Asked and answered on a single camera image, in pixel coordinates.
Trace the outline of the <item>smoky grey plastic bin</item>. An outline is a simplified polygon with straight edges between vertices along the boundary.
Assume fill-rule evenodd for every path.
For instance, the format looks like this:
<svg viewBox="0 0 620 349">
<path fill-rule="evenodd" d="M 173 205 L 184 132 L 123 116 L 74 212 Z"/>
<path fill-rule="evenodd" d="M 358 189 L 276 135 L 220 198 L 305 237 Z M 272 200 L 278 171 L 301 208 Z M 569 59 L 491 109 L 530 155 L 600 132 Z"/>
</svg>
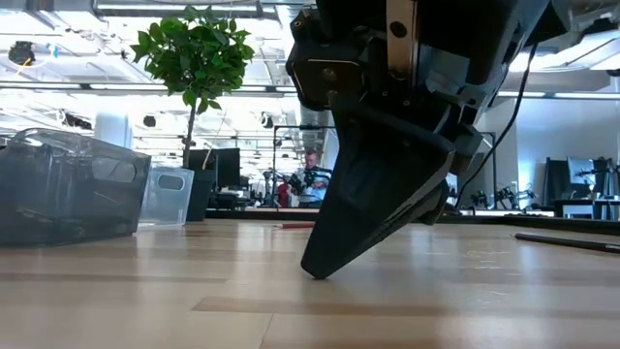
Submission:
<svg viewBox="0 0 620 349">
<path fill-rule="evenodd" d="M 0 247 L 131 235 L 150 166 L 146 154 L 80 134 L 17 133 L 0 150 Z"/>
</svg>

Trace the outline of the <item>small dark computer monitor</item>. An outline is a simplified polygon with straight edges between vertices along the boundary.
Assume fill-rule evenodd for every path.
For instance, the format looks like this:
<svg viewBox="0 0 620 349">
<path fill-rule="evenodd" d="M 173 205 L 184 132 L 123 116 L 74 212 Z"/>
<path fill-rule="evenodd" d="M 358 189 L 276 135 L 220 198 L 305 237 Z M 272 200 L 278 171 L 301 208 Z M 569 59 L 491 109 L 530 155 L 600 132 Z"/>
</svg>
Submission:
<svg viewBox="0 0 620 349">
<path fill-rule="evenodd" d="M 240 184 L 240 149 L 219 148 L 191 150 L 189 168 L 196 171 L 212 171 L 218 187 Z"/>
</svg>

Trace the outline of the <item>small green leafy tree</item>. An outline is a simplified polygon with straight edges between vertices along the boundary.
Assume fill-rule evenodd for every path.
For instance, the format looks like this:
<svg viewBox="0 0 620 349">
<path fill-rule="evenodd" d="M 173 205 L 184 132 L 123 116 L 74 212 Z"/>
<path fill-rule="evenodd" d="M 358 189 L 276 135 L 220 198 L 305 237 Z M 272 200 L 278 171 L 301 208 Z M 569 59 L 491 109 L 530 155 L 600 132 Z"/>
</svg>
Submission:
<svg viewBox="0 0 620 349">
<path fill-rule="evenodd" d="M 218 99 L 239 89 L 255 51 L 249 33 L 233 18 L 216 16 L 210 7 L 188 5 L 182 16 L 167 16 L 138 33 L 131 46 L 136 63 L 160 81 L 168 94 L 180 94 L 190 109 L 183 149 L 183 166 L 190 165 L 190 148 L 196 117 L 220 110 Z"/>
</svg>

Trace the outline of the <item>black gantry frame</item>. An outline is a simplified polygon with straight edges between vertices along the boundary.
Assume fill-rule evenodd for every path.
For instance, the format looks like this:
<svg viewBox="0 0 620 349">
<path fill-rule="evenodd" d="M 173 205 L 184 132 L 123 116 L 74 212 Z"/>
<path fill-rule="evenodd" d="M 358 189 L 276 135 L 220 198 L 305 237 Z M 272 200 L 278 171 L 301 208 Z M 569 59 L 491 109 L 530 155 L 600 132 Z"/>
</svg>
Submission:
<svg viewBox="0 0 620 349">
<path fill-rule="evenodd" d="M 273 137 L 272 137 L 272 145 L 273 145 L 273 154 L 272 154 L 272 168 L 270 170 L 270 195 L 271 195 L 271 207 L 278 210 L 280 208 L 278 201 L 278 190 L 277 190 L 277 181 L 278 181 L 278 172 L 276 166 L 276 148 L 277 148 L 277 133 L 280 129 L 295 129 L 300 131 L 319 131 L 319 130 L 327 130 L 327 129 L 335 129 L 335 126 L 321 126 L 321 125 L 312 125 L 312 124 L 303 124 L 303 125 L 274 125 L 273 127 Z"/>
<path fill-rule="evenodd" d="M 482 159 L 487 158 L 487 160 L 483 163 L 478 174 L 479 189 L 485 193 L 486 208 L 495 209 L 497 206 L 495 199 L 495 192 L 497 191 L 497 157 L 494 146 L 497 142 L 497 136 L 495 132 L 482 132 L 481 134 L 483 139 L 480 145 L 480 153 L 482 154 Z"/>
</svg>

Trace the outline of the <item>person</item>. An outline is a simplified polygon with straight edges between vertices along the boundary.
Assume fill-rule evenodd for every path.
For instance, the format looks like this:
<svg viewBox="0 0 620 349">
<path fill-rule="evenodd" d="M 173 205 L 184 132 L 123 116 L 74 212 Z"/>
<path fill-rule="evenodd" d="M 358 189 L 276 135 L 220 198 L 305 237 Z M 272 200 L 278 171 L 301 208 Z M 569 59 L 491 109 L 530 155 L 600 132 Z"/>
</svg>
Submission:
<svg viewBox="0 0 620 349">
<path fill-rule="evenodd" d="M 305 165 L 297 169 L 289 179 L 292 193 L 297 196 L 300 208 L 320 208 L 324 202 L 332 170 L 319 166 L 315 149 L 304 153 Z"/>
</svg>

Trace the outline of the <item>clear plastic bin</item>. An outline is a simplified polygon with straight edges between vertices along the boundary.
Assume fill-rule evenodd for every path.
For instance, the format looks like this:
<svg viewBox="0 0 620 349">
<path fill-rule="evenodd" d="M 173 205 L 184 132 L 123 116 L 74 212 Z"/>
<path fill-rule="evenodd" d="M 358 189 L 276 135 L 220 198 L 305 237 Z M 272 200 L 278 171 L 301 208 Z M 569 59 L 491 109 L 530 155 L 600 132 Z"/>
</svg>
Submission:
<svg viewBox="0 0 620 349">
<path fill-rule="evenodd" d="M 191 170 L 152 166 L 141 205 L 139 227 L 183 226 L 193 179 Z"/>
</svg>

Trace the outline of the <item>black pen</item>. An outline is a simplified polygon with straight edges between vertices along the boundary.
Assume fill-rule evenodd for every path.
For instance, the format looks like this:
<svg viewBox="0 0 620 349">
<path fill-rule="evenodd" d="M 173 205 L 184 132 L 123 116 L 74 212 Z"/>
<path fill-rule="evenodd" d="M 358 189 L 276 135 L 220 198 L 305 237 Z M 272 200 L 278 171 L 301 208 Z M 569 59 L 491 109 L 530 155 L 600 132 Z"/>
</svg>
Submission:
<svg viewBox="0 0 620 349">
<path fill-rule="evenodd" d="M 519 240 L 525 240 L 525 241 L 531 241 L 531 242 L 539 242 L 539 243 L 546 243 L 546 244 L 552 244 L 552 245 L 566 246 L 566 247 L 571 247 L 571 248 L 620 254 L 620 244 L 567 239 L 567 238 L 552 238 L 552 237 L 526 235 L 526 234 L 515 234 L 514 237 Z"/>
</svg>

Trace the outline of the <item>black aluminium table frame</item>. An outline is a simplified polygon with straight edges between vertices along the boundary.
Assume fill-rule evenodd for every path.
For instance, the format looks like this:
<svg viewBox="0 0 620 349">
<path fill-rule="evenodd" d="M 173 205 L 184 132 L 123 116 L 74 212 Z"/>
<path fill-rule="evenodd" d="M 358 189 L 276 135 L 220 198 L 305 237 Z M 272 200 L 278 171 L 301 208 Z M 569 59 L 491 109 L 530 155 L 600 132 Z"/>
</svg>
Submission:
<svg viewBox="0 0 620 349">
<path fill-rule="evenodd" d="M 294 210 L 208 210 L 206 219 L 231 219 L 231 220 L 268 220 L 268 221 L 315 221 L 319 217 L 317 211 L 306 209 L 305 211 Z M 605 235 L 620 237 L 619 221 L 588 220 L 588 219 L 563 219 L 557 217 L 515 215 L 505 216 L 453 216 L 442 215 L 436 222 L 438 224 L 462 224 L 462 225 L 505 225 L 523 228 L 543 229 L 551 231 L 566 231 L 583 234 Z"/>
</svg>

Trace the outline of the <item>black robot arms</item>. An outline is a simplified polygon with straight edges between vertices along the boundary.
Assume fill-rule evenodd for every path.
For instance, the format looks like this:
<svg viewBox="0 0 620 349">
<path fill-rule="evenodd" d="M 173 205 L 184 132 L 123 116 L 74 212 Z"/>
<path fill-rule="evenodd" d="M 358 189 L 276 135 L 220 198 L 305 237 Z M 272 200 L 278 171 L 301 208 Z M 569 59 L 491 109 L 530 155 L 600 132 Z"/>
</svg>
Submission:
<svg viewBox="0 0 620 349">
<path fill-rule="evenodd" d="M 286 175 L 275 171 L 266 173 L 267 178 L 276 179 L 277 203 L 280 207 L 292 207 L 292 198 L 296 197 L 300 208 L 319 208 L 326 196 L 332 170 L 314 166 L 298 169 Z"/>
</svg>

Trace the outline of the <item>white column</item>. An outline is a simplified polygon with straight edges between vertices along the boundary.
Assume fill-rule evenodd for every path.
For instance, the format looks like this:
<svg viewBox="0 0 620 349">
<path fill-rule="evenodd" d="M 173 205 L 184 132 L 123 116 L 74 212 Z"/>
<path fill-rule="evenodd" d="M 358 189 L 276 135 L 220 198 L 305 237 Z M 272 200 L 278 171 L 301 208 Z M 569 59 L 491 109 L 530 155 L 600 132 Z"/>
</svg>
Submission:
<svg viewBox="0 0 620 349">
<path fill-rule="evenodd" d="M 102 97 L 95 113 L 94 138 L 130 149 L 133 119 L 129 105 L 117 97 Z"/>
</svg>

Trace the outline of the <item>black panel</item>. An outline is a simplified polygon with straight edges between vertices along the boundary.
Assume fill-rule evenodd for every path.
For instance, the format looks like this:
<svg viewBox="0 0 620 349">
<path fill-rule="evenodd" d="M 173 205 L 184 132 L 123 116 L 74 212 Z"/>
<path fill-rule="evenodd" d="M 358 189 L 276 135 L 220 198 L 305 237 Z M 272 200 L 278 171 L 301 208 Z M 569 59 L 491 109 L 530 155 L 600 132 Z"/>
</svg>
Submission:
<svg viewBox="0 0 620 349">
<path fill-rule="evenodd" d="M 545 205 L 552 205 L 567 192 L 571 186 L 569 174 L 567 160 L 546 158 L 543 181 L 543 203 Z"/>
</svg>

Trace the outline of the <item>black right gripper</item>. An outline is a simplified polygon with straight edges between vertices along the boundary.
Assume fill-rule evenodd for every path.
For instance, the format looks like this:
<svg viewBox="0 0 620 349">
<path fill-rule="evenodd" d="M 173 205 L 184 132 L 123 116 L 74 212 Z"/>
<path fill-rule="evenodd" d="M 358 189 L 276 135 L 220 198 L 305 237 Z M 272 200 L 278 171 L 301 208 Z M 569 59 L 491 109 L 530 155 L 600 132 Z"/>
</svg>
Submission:
<svg viewBox="0 0 620 349">
<path fill-rule="evenodd" d="M 326 279 L 420 217 L 464 172 L 474 123 L 523 48 L 547 39 L 550 0 L 316 0 L 363 48 L 366 93 L 332 93 L 339 152 L 301 266 Z"/>
</svg>

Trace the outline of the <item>white desk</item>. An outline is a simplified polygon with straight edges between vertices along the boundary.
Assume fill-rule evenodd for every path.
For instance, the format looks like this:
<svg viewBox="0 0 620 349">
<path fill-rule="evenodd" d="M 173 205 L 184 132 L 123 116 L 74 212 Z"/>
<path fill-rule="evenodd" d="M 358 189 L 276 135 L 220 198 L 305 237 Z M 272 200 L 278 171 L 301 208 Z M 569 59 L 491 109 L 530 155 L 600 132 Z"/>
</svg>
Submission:
<svg viewBox="0 0 620 349">
<path fill-rule="evenodd" d="M 615 199 L 566 199 L 554 204 L 556 217 L 572 219 L 585 218 L 594 220 L 620 220 L 620 200 Z"/>
</svg>

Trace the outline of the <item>grey monitor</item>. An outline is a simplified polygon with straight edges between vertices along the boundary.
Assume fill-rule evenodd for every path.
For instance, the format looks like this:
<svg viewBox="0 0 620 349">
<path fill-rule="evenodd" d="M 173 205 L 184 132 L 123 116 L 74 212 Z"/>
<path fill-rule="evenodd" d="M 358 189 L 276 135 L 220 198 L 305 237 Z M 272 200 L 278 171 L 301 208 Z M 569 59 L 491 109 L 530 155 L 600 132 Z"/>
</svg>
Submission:
<svg viewBox="0 0 620 349">
<path fill-rule="evenodd" d="M 567 161 L 571 184 L 596 184 L 596 171 L 592 159 L 569 157 Z"/>
</svg>

